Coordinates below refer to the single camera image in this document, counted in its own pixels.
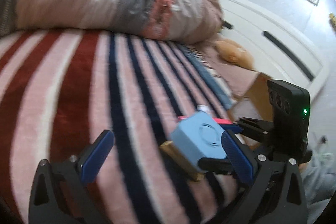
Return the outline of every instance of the dark red stripe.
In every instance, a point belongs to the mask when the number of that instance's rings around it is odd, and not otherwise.
[[[65,74],[51,138],[51,162],[78,155],[90,144],[89,96],[99,31],[87,31]],[[104,209],[96,183],[88,186],[92,199]]]
[[[50,31],[38,43],[38,45],[29,54],[28,58],[19,68],[18,72],[9,84],[2,101],[0,102],[0,192],[7,201],[10,208],[16,214],[18,214],[18,210],[13,198],[9,172],[11,143],[16,127],[16,119],[22,97],[31,76],[61,33],[62,32],[59,30]],[[23,34],[13,45],[13,47],[7,51],[7,57],[5,58],[9,58],[11,55],[13,55],[15,50],[17,50],[28,37],[28,33]]]
[[[14,53],[17,51],[19,47],[32,35],[33,32],[24,32],[18,40],[5,52],[5,54],[0,58],[0,71],[4,68],[4,66],[8,63],[8,61],[12,58]]]

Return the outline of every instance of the camera lens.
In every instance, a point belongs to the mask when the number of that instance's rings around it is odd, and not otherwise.
[[[286,114],[289,114],[291,112],[291,108],[290,108],[289,103],[288,103],[287,100],[284,101],[283,108],[284,108]]]
[[[271,99],[271,101],[274,100],[274,95],[273,95],[273,91],[269,91],[269,98]]]
[[[280,95],[278,93],[275,96],[275,102],[277,103],[278,107],[281,108],[281,98],[280,98]]]

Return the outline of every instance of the striped blanket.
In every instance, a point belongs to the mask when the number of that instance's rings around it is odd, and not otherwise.
[[[92,198],[114,224],[205,223],[234,199],[230,176],[188,180],[158,146],[198,104],[227,118],[233,100],[186,47],[106,31],[39,30],[0,40],[0,192],[28,219],[43,158],[78,154],[104,129],[116,145]]]

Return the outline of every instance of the rolled comforter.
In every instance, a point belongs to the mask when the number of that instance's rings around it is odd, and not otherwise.
[[[221,26],[218,0],[1,0],[0,35],[15,29],[106,29],[192,44]]]

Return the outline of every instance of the light blue case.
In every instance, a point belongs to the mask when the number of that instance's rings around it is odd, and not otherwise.
[[[171,133],[175,147],[200,172],[205,172],[197,165],[203,157],[224,159],[226,153],[222,148],[223,128],[207,113],[198,111],[179,122]]]

